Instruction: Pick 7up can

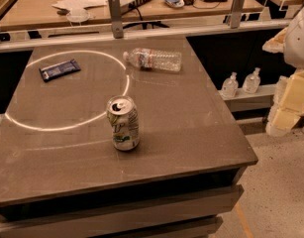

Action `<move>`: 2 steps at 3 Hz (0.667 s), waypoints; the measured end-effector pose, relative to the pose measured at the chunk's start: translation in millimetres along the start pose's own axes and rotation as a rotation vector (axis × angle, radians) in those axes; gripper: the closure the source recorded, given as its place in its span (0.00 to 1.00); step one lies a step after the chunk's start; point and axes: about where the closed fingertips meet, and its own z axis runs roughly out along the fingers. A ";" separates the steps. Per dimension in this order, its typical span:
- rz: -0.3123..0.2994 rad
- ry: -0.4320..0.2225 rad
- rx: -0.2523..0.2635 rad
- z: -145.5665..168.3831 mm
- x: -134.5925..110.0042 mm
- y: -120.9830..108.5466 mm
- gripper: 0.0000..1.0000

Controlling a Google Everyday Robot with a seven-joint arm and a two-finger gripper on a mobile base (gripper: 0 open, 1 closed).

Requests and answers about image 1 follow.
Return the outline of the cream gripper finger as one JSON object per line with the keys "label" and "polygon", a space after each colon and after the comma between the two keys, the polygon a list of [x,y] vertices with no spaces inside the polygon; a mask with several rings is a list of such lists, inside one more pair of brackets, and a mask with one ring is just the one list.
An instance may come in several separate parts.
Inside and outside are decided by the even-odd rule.
{"label": "cream gripper finger", "polygon": [[289,110],[281,110],[277,104],[270,108],[265,131],[269,136],[281,137],[289,133],[301,116]]}
{"label": "cream gripper finger", "polygon": [[304,69],[297,69],[289,77],[281,76],[273,96],[274,110],[304,113]]}

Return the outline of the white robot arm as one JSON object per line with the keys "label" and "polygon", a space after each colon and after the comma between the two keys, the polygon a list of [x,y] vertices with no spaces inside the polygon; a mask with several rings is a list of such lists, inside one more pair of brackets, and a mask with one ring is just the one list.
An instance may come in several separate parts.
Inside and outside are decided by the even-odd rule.
{"label": "white robot arm", "polygon": [[281,76],[276,84],[266,133],[283,136],[291,131],[304,114],[304,6],[289,26],[262,46],[269,53],[283,53],[284,61],[296,68],[289,77]]}

